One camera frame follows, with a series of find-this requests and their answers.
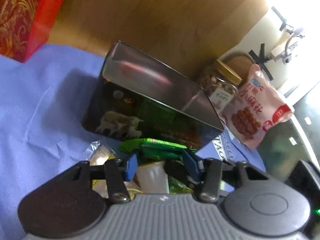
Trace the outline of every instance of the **green led light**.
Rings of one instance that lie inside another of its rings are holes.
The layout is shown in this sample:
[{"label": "green led light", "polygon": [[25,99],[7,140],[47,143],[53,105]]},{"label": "green led light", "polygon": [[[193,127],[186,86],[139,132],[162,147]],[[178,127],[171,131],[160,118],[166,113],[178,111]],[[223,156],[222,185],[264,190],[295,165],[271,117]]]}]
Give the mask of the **green led light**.
[{"label": "green led light", "polygon": [[315,210],[314,213],[315,213],[316,215],[320,216],[320,209]]}]

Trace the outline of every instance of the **metal screw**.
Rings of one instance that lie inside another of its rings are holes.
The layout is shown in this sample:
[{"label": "metal screw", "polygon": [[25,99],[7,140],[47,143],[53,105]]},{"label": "metal screw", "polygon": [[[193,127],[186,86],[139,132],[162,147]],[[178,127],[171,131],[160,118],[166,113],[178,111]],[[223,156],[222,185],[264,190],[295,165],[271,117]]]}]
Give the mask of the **metal screw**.
[{"label": "metal screw", "polygon": [[204,202],[212,203],[216,200],[216,197],[210,195],[207,192],[200,193],[200,199]]},{"label": "metal screw", "polygon": [[126,201],[128,198],[124,193],[117,192],[112,195],[112,198],[117,202]]}]

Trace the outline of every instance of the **gray ribbed plate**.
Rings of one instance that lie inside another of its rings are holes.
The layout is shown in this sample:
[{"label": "gray ribbed plate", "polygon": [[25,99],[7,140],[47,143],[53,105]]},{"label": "gray ribbed plate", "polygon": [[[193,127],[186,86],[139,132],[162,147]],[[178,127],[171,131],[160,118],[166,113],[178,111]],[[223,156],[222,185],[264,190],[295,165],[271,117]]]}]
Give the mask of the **gray ribbed plate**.
[{"label": "gray ribbed plate", "polygon": [[[25,240],[43,239],[28,234]],[[128,204],[111,206],[97,226],[65,240],[262,240],[231,225],[217,206],[191,194],[137,194]],[[306,240],[300,232],[278,240]]]}]

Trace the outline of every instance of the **red gift box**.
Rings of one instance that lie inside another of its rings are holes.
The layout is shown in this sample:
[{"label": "red gift box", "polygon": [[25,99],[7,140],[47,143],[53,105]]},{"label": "red gift box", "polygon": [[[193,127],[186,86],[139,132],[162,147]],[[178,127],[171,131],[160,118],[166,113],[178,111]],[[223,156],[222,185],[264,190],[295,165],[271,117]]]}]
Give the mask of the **red gift box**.
[{"label": "red gift box", "polygon": [[63,0],[0,0],[0,54],[27,60],[50,34]]}]

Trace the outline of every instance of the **black round pad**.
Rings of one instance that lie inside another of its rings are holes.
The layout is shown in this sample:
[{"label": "black round pad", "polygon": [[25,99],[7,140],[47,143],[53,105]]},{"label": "black round pad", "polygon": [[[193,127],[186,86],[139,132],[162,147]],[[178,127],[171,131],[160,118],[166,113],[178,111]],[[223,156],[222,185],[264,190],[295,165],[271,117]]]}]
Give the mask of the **black round pad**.
[{"label": "black round pad", "polygon": [[27,233],[65,238],[93,227],[105,210],[105,201],[98,193],[74,181],[58,181],[23,198],[18,216]]},{"label": "black round pad", "polygon": [[254,235],[281,237],[299,231],[310,216],[308,200],[276,180],[250,181],[224,201],[227,217]]}]

